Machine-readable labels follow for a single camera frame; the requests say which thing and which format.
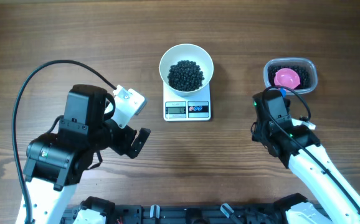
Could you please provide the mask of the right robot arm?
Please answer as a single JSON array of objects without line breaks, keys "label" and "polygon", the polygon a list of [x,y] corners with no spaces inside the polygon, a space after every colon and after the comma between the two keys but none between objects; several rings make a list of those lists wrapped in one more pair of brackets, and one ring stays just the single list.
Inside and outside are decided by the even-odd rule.
[{"label": "right robot arm", "polygon": [[307,198],[293,194],[277,203],[285,223],[360,223],[360,195],[331,162],[314,134],[311,115],[294,119],[285,86],[255,94],[257,120],[252,140],[261,143],[286,169],[296,175],[323,208],[317,211]]}]

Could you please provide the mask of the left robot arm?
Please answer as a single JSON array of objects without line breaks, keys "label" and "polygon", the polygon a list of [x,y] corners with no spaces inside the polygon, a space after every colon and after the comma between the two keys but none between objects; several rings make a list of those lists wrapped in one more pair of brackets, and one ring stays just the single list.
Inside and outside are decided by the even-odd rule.
[{"label": "left robot arm", "polygon": [[112,93],[92,85],[74,85],[67,95],[64,115],[26,149],[23,170],[27,192],[17,223],[59,223],[83,172],[100,166],[93,158],[110,148],[134,159],[151,131],[128,126],[146,104],[133,89],[118,86]]}]

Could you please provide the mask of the pink scoop with blue handle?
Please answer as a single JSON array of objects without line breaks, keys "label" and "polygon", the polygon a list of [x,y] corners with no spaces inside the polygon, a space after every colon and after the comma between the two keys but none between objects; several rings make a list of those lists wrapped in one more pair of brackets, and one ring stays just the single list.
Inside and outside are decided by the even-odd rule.
[{"label": "pink scoop with blue handle", "polygon": [[290,68],[281,68],[275,73],[274,84],[275,86],[285,86],[294,90],[300,85],[300,77],[296,71]]}]

